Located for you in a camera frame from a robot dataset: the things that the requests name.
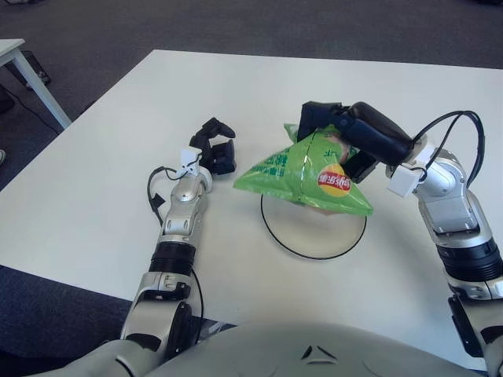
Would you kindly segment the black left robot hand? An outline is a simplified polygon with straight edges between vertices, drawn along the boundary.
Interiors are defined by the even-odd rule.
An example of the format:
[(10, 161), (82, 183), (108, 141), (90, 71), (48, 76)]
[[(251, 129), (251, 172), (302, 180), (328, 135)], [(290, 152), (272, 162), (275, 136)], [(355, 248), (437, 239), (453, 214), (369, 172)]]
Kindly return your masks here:
[[(217, 136), (227, 137), (228, 141), (211, 145), (210, 140)], [(230, 127), (213, 117), (192, 136), (189, 146), (201, 150), (199, 159), (201, 167), (212, 174), (229, 174), (236, 169), (233, 145), (235, 137), (236, 134)]]

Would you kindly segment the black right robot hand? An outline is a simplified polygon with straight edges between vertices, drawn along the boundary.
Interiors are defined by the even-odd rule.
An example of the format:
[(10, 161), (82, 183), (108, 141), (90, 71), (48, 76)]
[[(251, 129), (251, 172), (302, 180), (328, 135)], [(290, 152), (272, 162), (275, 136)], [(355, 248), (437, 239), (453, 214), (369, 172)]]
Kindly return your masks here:
[(413, 139), (396, 123), (365, 102), (351, 106), (309, 101), (302, 106), (297, 140), (334, 126), (339, 138), (358, 152), (342, 163), (355, 183), (363, 181), (378, 163), (396, 167), (413, 149)]

